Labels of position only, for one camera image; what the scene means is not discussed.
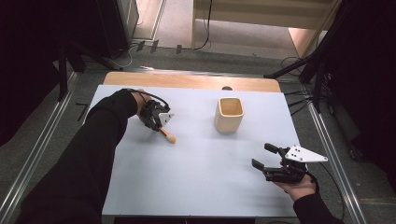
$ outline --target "beige cup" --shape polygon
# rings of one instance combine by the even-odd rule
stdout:
[[[238,130],[244,117],[241,100],[235,97],[220,98],[215,114],[215,127],[220,133],[233,133]]]

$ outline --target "white tabletop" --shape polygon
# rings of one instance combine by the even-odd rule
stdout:
[[[279,167],[263,148],[299,145],[283,93],[131,87],[163,98],[175,113],[164,127],[177,138],[129,119],[116,149],[103,215],[160,217],[295,217],[292,200],[265,181],[251,159]],[[102,85],[92,105],[123,86]],[[214,127],[220,97],[241,99],[245,116],[236,133]]]

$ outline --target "wooden stick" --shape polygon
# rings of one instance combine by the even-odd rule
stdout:
[[[176,138],[172,134],[167,132],[164,128],[160,128],[160,133],[163,134],[163,136],[165,136],[166,139],[168,139],[168,142],[172,144],[176,142]]]

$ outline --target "black cable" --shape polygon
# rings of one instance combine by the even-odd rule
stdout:
[[[284,58],[283,60],[282,60],[282,62],[280,63],[280,67],[283,69],[284,67],[283,67],[283,63],[287,60],[287,59],[297,59],[297,61],[296,61],[296,63],[297,62],[299,62],[300,60],[301,60],[301,58],[299,58],[299,57],[287,57],[287,58]],[[288,72],[288,74],[289,75],[292,75],[292,76],[299,76],[300,74],[293,74],[293,73],[290,73],[290,72]]]
[[[210,15],[212,14],[212,3],[213,3],[213,0],[210,0],[209,15],[207,16],[206,41],[200,48],[197,48],[197,49],[203,48],[207,44],[207,41],[209,41],[209,24],[210,24]]]
[[[206,41],[205,41],[205,43],[201,47],[196,48],[196,49],[181,49],[181,50],[198,50],[198,49],[202,49],[204,46],[206,46],[207,42],[209,42],[209,44],[211,45],[211,43],[209,41],[209,25],[210,25],[210,15],[212,14],[212,3],[213,3],[213,0],[210,0],[209,14],[207,16],[207,25],[205,25],[205,20],[204,20],[204,27],[206,29]],[[157,49],[175,49],[175,48],[157,47]]]
[[[311,94],[311,91],[291,91],[291,92],[286,92],[284,95],[306,95],[306,94]]]
[[[308,101],[306,104],[304,104],[303,106],[301,106],[299,109],[297,109],[296,111],[294,111],[293,113],[291,113],[290,115],[293,116],[295,115],[297,112],[300,112],[301,110],[303,110],[304,108],[306,108],[309,104],[311,104],[312,101]]]
[[[283,69],[283,62],[284,61],[286,61],[287,59],[289,59],[289,58],[298,58],[298,57],[287,57],[287,58],[285,58],[285,59],[283,59],[283,61],[282,61],[282,63],[280,64],[280,66],[282,67],[282,69]],[[310,66],[312,66],[309,62],[308,62],[308,60],[306,59],[306,58],[298,58],[299,60],[297,60],[295,63],[297,63],[297,62],[299,62],[299,61],[303,61],[305,64],[302,64],[302,65],[300,65],[299,67],[301,67],[301,66],[303,66],[303,65],[310,65]],[[297,69],[297,71],[299,71],[300,73],[302,73],[302,71],[300,71],[300,69],[299,69],[299,67],[297,67],[297,68],[295,68],[295,69]],[[292,73],[288,73],[288,74],[290,74],[290,75],[293,75],[293,76],[299,76],[299,75],[297,75],[297,74],[292,74]],[[264,78],[278,78],[278,77],[280,77],[280,76],[278,76],[278,75],[275,75],[275,74],[270,74],[270,75],[262,75],[262,77],[264,77]]]
[[[311,101],[311,100],[312,100],[312,97],[308,97],[308,98],[306,98],[306,99],[303,99],[303,100],[300,100],[300,101],[296,101],[296,102],[290,103],[290,104],[288,104],[288,107],[290,108],[290,107],[292,107],[292,106],[294,106],[294,105],[299,105],[299,104],[302,103],[302,102]]]
[[[323,168],[327,171],[327,173],[329,174],[329,176],[332,178],[332,182],[334,183],[334,185],[337,187],[338,193],[340,194],[340,198],[341,198],[341,204],[343,205],[343,213],[341,215],[341,220],[344,221],[345,215],[346,215],[346,206],[344,204],[344,197],[343,194],[341,193],[340,188],[338,187],[337,182],[335,181],[334,177],[332,177],[332,174],[330,173],[330,171],[326,168],[325,165],[323,165],[322,162],[319,163],[321,166],[323,166]]]
[[[134,90],[134,89],[126,89],[126,90],[127,90],[127,91],[130,91],[130,92],[137,92],[137,93],[139,93],[139,94],[145,94],[145,95],[151,96],[151,97],[153,97],[153,98],[156,98],[156,99],[162,101],[162,102],[165,104],[165,108],[166,108],[166,109],[169,109],[169,104],[166,103],[165,100],[163,100],[162,98],[160,98],[160,97],[158,97],[158,96],[156,96],[156,95],[153,95],[153,94],[148,93],[148,92],[145,92],[145,91],[137,91],[137,90]]]

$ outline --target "person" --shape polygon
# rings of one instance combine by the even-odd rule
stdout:
[[[149,99],[122,89],[95,105],[59,160],[23,199],[16,223],[102,223],[116,146],[128,118],[139,115]],[[276,184],[295,201],[302,223],[342,223],[335,222],[308,178],[296,186]]]
[[[334,217],[317,192],[316,183],[310,175],[305,175],[298,184],[274,182],[285,190],[294,201],[293,209],[297,218],[304,224],[342,224]]]

